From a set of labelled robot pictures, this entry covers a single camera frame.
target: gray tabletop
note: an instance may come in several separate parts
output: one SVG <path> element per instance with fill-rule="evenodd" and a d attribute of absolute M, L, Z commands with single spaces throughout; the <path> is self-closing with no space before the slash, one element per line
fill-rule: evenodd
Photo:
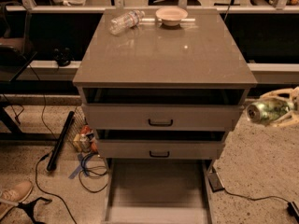
<path fill-rule="evenodd" d="M 74 78 L 85 87 L 252 87 L 256 80 L 214 9 L 189 9 L 179 27 L 165 27 L 145 9 L 138 27 L 112 35 L 120 15 L 106 10 Z"/>

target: black handle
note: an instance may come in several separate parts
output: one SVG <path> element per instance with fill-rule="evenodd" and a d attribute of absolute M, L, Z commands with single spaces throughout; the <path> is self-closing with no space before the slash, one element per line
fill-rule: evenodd
<path fill-rule="evenodd" d="M 165 155 L 155 155 L 155 154 L 153 154 L 153 152 L 149 152 L 149 155 L 152 157 L 152 158 L 163 158 L 163 159 L 165 159 L 165 158 L 168 158 L 169 157 L 169 155 L 170 155 L 170 152 L 169 151 L 167 151 L 167 152 L 165 152 Z"/>
<path fill-rule="evenodd" d="M 169 122 L 153 122 L 149 119 L 148 123 L 149 123 L 150 126 L 170 127 L 174 124 L 174 120 L 170 119 Z"/>

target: clear bottle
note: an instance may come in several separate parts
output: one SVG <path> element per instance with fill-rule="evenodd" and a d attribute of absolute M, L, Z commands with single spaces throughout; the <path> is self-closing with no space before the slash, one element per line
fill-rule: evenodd
<path fill-rule="evenodd" d="M 138 25 L 143 17 L 144 11 L 132 10 L 111 20 L 109 31 L 113 35 L 123 32 L 125 29 Z"/>

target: floor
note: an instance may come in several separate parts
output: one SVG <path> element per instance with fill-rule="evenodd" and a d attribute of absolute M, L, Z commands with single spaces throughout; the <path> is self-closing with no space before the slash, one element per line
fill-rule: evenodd
<path fill-rule="evenodd" d="M 44 109 L 42 96 L 32 98 L 10 95 L 7 98 L 13 104 L 22 104 L 24 107 L 20 115 L 23 131 L 49 132 L 41 121 Z M 43 118 L 54 133 L 60 132 L 69 111 L 76 111 L 75 120 L 78 124 L 84 122 L 77 96 L 47 96 L 46 101 Z M 21 110 L 16 105 L 14 108 L 17 113 Z M 10 106 L 7 107 L 7 112 L 13 117 Z M 77 223 L 100 223 L 106 190 L 90 193 L 81 186 L 78 174 L 73 174 L 79 166 L 78 153 L 71 143 L 71 136 L 78 128 L 76 125 L 74 127 L 65 138 L 56 170 L 46 171 L 49 158 L 38 164 L 37 182 L 46 192 L 59 195 L 65 200 Z M 49 224 L 74 223 L 63 202 L 55 196 L 43 193 L 35 182 L 36 165 L 42 156 L 53 149 L 53 143 L 0 143 L 0 187 L 9 189 L 23 180 L 31 180 L 34 189 L 25 203 L 37 197 L 52 199 L 48 204 L 41 201 L 37 203 L 36 220 Z M 275 195 L 299 203 L 298 153 L 298 125 L 287 128 L 264 127 L 248 122 L 243 115 L 235 130 L 229 134 L 226 147 L 214 167 L 224 186 L 232 193 L 252 198 Z M 89 167 L 102 165 L 104 164 L 98 156 L 93 156 L 88 162 Z M 107 183 L 106 175 L 100 179 L 90 179 L 84 175 L 81 177 L 85 186 L 92 190 L 99 190 Z M 228 195 L 224 191 L 211 193 L 211 199 L 211 211 L 218 224 L 296 223 L 287 212 L 287 203 L 280 199 L 253 202 Z M 29 224 L 31 221 L 21 209 L 14 208 L 1 223 Z"/>

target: shoe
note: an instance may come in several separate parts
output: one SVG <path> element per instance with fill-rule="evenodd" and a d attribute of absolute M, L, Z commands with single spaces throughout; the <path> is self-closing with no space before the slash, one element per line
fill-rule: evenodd
<path fill-rule="evenodd" d="M 33 184 L 30 181 L 23 181 L 10 190 L 4 190 L 0 198 L 12 202 L 21 203 L 24 201 L 32 191 Z M 0 220 L 10 211 L 14 206 L 6 203 L 0 203 Z"/>

